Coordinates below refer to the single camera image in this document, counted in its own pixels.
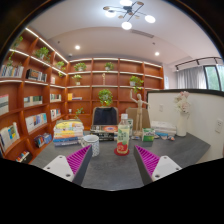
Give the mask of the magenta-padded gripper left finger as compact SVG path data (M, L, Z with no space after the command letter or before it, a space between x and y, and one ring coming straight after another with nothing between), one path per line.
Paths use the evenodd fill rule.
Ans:
M44 167L44 170L81 185L91 157L92 146L88 145L67 157L63 155L57 156Z

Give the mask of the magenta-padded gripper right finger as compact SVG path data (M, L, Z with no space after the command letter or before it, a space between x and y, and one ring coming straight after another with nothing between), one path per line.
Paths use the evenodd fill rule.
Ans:
M134 146L134 157L144 185L181 170L167 155L159 157L138 145Z

